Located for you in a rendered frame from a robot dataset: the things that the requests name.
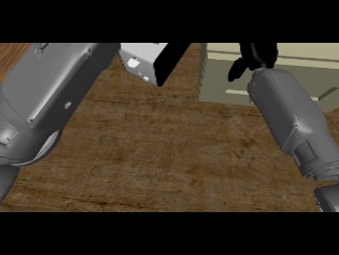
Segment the olive wooden drawer cabinet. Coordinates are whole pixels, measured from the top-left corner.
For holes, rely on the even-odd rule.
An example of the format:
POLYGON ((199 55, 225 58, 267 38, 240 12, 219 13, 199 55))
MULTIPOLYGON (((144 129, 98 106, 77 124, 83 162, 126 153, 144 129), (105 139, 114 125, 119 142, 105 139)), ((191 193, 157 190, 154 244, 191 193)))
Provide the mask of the olive wooden drawer cabinet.
MULTIPOLYGON (((324 113, 339 109, 339 43, 278 43, 276 68, 292 73, 324 113)), ((228 71, 240 58, 237 43, 200 45, 199 99, 249 106, 252 71, 233 82, 228 71)))

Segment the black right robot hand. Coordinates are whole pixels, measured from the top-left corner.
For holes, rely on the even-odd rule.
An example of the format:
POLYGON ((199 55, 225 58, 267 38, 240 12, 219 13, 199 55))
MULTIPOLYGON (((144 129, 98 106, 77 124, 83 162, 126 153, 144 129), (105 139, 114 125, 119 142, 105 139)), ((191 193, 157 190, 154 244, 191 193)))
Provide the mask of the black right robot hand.
POLYGON ((240 58, 233 62, 227 76, 231 82, 242 77, 246 70, 273 69, 278 57, 276 43, 240 43, 239 46, 240 58))

